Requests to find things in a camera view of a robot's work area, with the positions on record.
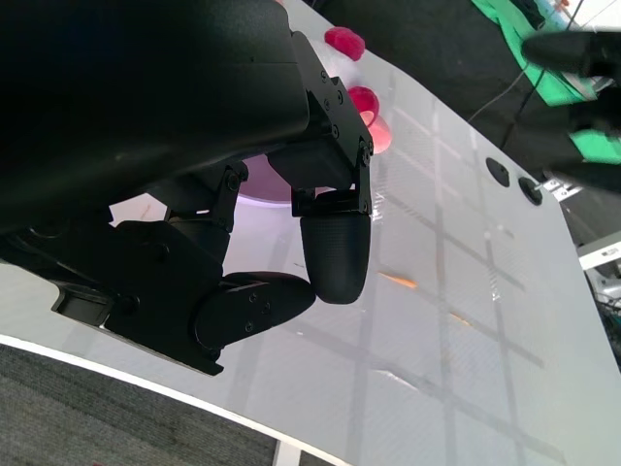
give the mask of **orange object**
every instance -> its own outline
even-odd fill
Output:
[[[383,277],[385,277],[386,279],[390,280],[391,282],[394,283],[398,283],[402,286],[406,286],[410,289],[417,289],[418,288],[418,283],[413,281],[413,280],[408,280],[408,279],[402,279],[400,277],[393,277],[392,275],[386,275],[386,274],[382,274],[381,272],[379,272],[380,275],[382,275]]]
[[[373,138],[374,154],[386,151],[392,143],[392,132],[388,124],[381,116],[377,116],[374,123],[369,126],[369,132]]]
[[[468,322],[467,320],[465,320],[464,318],[459,317],[459,316],[457,316],[457,315],[455,315],[455,314],[453,314],[453,313],[450,313],[450,316],[451,316],[451,317],[453,317],[455,320],[457,320],[457,321],[459,321],[459,322],[463,323],[464,325],[467,325],[467,326],[469,326],[469,327],[472,327],[472,326],[473,326],[471,323],[469,323],[469,322]]]

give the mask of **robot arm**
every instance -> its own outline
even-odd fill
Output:
[[[538,34],[522,46],[524,56],[545,70],[603,77],[613,85],[595,100],[549,107],[524,115],[520,124],[550,132],[593,130],[608,138],[621,136],[621,33],[564,31]],[[621,167],[597,162],[569,162],[545,167],[545,172],[568,183],[621,193]]]
[[[0,13],[0,257],[55,283],[55,311],[215,375],[226,345],[315,296],[358,298],[371,135],[283,7],[59,0]],[[223,277],[243,160],[259,153],[292,187],[310,283]],[[143,192],[167,218],[110,226],[108,206]]]

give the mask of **red object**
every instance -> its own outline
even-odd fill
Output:
[[[368,87],[361,85],[351,88],[348,92],[367,127],[371,126],[379,115],[379,100],[376,94]]]
[[[365,40],[346,27],[333,27],[326,32],[324,39],[326,44],[344,53],[353,61],[358,61],[365,52]]]
[[[369,132],[373,138],[374,154],[384,152],[392,143],[392,132],[381,116],[378,116],[376,122],[369,126]]]

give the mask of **white table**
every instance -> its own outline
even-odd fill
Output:
[[[292,28],[329,24],[285,1]],[[0,343],[227,416],[335,464],[618,465],[621,378],[555,199],[404,73],[361,67],[391,123],[373,160],[367,285],[223,352],[209,378],[49,311],[57,291],[0,267]],[[501,187],[484,160],[504,163]],[[298,221],[241,204],[226,272],[305,276]],[[380,273],[408,278],[417,289]]]

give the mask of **green object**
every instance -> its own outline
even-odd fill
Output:
[[[473,3],[489,19],[500,26],[505,35],[508,47],[510,48],[515,60],[522,69],[526,67],[527,61],[522,55],[522,42],[537,31],[531,26],[522,12],[511,3],[510,0],[472,0]],[[540,30],[543,32],[558,31],[559,26],[553,21],[547,21]],[[541,74],[541,68],[531,64],[526,68],[526,75],[531,83],[535,84]],[[590,84],[582,82],[584,89],[595,96]],[[537,87],[537,92],[548,105],[569,104],[586,100],[582,94],[562,75],[546,72]],[[596,131],[582,131],[579,134],[571,135],[573,143],[582,156],[593,162],[621,163],[621,142],[611,141],[604,134]]]

